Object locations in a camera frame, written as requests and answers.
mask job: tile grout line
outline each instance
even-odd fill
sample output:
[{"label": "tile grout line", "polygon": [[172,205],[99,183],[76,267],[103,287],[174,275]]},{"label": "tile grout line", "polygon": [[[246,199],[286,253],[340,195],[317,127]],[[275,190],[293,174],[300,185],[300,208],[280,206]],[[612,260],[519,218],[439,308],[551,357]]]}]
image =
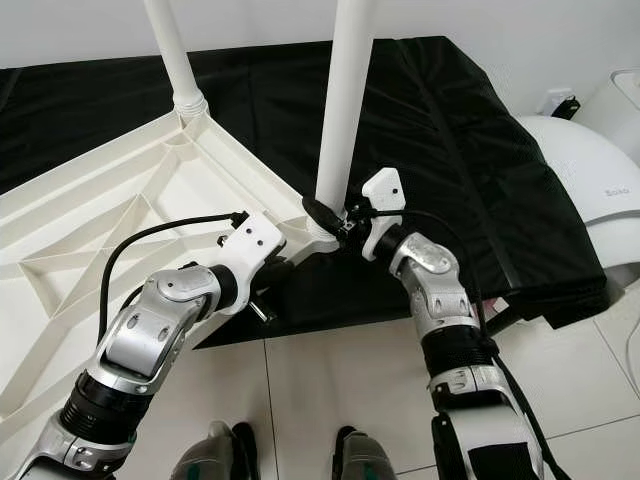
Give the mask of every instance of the tile grout line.
[{"label": "tile grout line", "polygon": [[607,345],[607,348],[609,349],[609,352],[611,352],[611,355],[613,355],[613,359],[616,361],[616,363],[618,364],[618,367],[620,367],[620,370],[622,370],[622,374],[624,375],[624,378],[627,380],[627,383],[629,384],[629,386],[631,387],[631,390],[633,391],[633,393],[635,394],[636,397],[638,397],[638,400],[640,400],[640,393],[638,392],[638,390],[636,389],[636,387],[633,385],[633,382],[631,381],[631,378],[629,377],[629,374],[627,373],[627,371],[625,370],[625,368],[622,366],[622,364],[620,363],[620,360],[618,359],[618,356],[615,354],[615,352],[613,351],[613,348],[611,348],[611,345],[609,345],[609,342],[607,341],[607,337],[605,337],[604,333],[602,333],[602,330],[600,330],[600,326],[598,325],[598,322],[596,322],[595,320],[593,321],[593,324],[596,327],[596,330],[598,330],[598,333],[600,334],[600,336],[602,337],[602,340],[604,340],[604,343]]},{"label": "tile grout line", "polygon": [[280,480],[278,470],[278,446],[276,444],[276,424],[273,421],[273,404],[271,403],[271,380],[269,379],[269,359],[267,358],[267,340],[262,339],[262,349],[264,351],[264,367],[267,372],[267,392],[269,393],[269,414],[271,415],[271,435],[273,437],[273,456],[276,462],[276,480]]},{"label": "tile grout line", "polygon": [[401,475],[406,475],[407,473],[421,472],[422,470],[429,470],[430,468],[435,468],[436,465],[427,465],[426,467],[417,467],[411,468],[409,470],[404,470],[402,472],[396,472],[396,475],[399,477]]},{"label": "tile grout line", "polygon": [[605,422],[605,423],[601,423],[599,425],[593,425],[591,427],[584,427],[584,428],[579,428],[578,430],[573,430],[572,432],[567,432],[567,433],[560,433],[558,435],[553,435],[551,437],[545,437],[547,440],[555,440],[556,438],[562,438],[562,437],[566,437],[568,435],[573,435],[574,433],[582,433],[582,432],[587,432],[589,430],[595,430],[596,428],[601,428],[601,427],[606,427],[608,425],[613,425],[614,423],[618,423],[618,422],[625,422],[627,420],[631,420],[633,418],[638,418],[640,417],[640,413],[637,413],[635,415],[629,415],[628,417],[624,417],[624,418],[618,418],[616,420],[611,420],[609,422]]}]

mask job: robotic arm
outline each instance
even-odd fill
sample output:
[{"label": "robotic arm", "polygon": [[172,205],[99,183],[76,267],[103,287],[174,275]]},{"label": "robotic arm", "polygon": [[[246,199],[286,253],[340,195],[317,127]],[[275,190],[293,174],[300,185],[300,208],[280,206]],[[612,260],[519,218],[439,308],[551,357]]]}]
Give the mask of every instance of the robotic arm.
[{"label": "robotic arm", "polygon": [[17,479],[113,478],[187,332],[213,312],[244,308],[251,280],[284,246],[264,216],[244,218],[215,266],[163,270],[146,280],[139,300],[111,323],[64,408],[48,420]]},{"label": "robotic arm", "polygon": [[517,401],[512,386],[519,387],[509,381],[486,326],[473,314],[455,256],[402,227],[405,199],[397,171],[382,169],[362,194],[365,203],[348,211],[346,220],[314,199],[303,203],[320,226],[381,263],[408,293],[438,412],[431,429],[440,479],[541,480],[544,459],[558,480],[568,480],[532,412],[526,415]]}]

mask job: black cable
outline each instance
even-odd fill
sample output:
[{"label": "black cable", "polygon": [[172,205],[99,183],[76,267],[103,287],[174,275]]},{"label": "black cable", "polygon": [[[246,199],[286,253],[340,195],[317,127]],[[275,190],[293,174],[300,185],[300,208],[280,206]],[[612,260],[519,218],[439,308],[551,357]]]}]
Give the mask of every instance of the black cable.
[{"label": "black cable", "polygon": [[129,238],[124,240],[120,245],[116,247],[116,249],[109,255],[109,259],[107,260],[107,264],[104,267],[104,272],[102,274],[102,282],[100,284],[100,320],[98,324],[98,343],[104,337],[104,334],[107,332],[107,318],[108,318],[108,308],[109,308],[109,282],[111,279],[111,272],[113,271],[113,267],[118,260],[120,254],[131,245],[133,242],[140,240],[141,238],[147,237],[154,233],[162,232],[163,230],[169,230],[171,228],[181,227],[183,225],[192,225],[194,223],[206,223],[206,222],[219,222],[222,220],[239,220],[243,219],[242,213],[225,213],[223,215],[211,215],[207,217],[192,217],[185,218],[182,220],[176,220],[174,222],[163,223],[161,225],[156,225],[155,227],[147,228],[142,230],[134,235],[131,235]]},{"label": "black cable", "polygon": [[140,292],[142,291],[142,287],[144,285],[140,285],[138,288],[136,288],[133,292],[131,292],[129,294],[129,296],[125,299],[125,301],[122,303],[122,306],[120,307],[120,311],[124,310],[125,308],[127,308],[129,305],[131,305],[131,302],[133,302],[133,300],[140,295]]},{"label": "black cable", "polygon": [[[441,227],[443,227],[458,242],[458,244],[460,245],[460,248],[462,249],[463,255],[465,256],[465,260],[469,266],[469,273],[471,274],[471,288],[473,290],[473,295],[475,297],[475,305],[476,305],[476,310],[478,314],[478,323],[480,324],[480,331],[482,333],[482,336],[488,341],[488,344],[490,343],[495,345],[495,342],[491,339],[487,330],[487,319],[484,314],[484,308],[482,306],[482,292],[480,290],[480,282],[478,281],[477,271],[475,269],[473,257],[469,253],[469,250],[465,244],[465,241],[462,239],[462,237],[460,237],[460,235],[458,235],[456,231],[444,219],[432,213],[424,212],[422,210],[385,210],[385,211],[364,210],[359,214],[363,216],[369,216],[369,217],[390,217],[390,216],[396,216],[396,215],[410,215],[415,217],[423,217],[423,218],[428,218],[430,220],[433,220],[434,222],[438,223]],[[494,359],[498,367],[501,368],[502,371],[504,372],[504,376],[507,380],[507,383],[509,384],[509,387],[511,387],[511,390],[513,391],[513,396],[518,402],[518,405],[522,409],[523,413],[529,419],[529,423],[531,424],[533,433],[536,436],[538,443],[540,444],[540,450],[542,452],[543,460],[547,463],[547,465],[549,465],[549,469],[551,470],[551,473],[553,473],[553,475],[556,477],[556,480],[571,480],[570,477],[565,473],[565,471],[562,470],[560,465],[558,465],[558,462],[553,456],[553,452],[551,451],[551,448],[549,448],[549,444],[547,443],[547,439],[544,436],[542,427],[540,427],[540,423],[538,423],[538,419],[536,418],[535,413],[533,413],[533,409],[531,408],[531,405],[529,404],[529,401],[527,400],[526,395],[520,388],[520,385],[518,384],[517,380],[515,379],[511,371],[509,371],[509,369],[505,365],[504,361],[500,358],[497,346],[495,346],[493,350],[494,351],[492,353],[492,358]]]}]

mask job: white wall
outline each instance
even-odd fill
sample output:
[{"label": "white wall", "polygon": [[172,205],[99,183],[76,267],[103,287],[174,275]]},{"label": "white wall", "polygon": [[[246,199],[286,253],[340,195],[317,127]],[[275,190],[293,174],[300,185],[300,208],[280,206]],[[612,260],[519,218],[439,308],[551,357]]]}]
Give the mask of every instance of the white wall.
[{"label": "white wall", "polygon": [[[189,50],[324,40],[335,0],[174,0]],[[640,0],[384,0],[378,37],[444,34],[513,113],[640,65]],[[0,67],[157,53],[142,0],[4,0]]]}]

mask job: wall outlet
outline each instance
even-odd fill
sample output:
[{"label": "wall outlet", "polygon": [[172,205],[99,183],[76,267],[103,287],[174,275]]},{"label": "wall outlet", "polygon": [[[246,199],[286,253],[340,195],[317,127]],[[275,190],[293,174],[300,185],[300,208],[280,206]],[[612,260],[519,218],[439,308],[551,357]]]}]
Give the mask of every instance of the wall outlet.
[{"label": "wall outlet", "polygon": [[575,93],[571,88],[552,88],[547,90],[544,98],[540,102],[540,106],[536,110],[538,115],[551,116],[553,111],[564,102],[567,98],[575,97]]}]

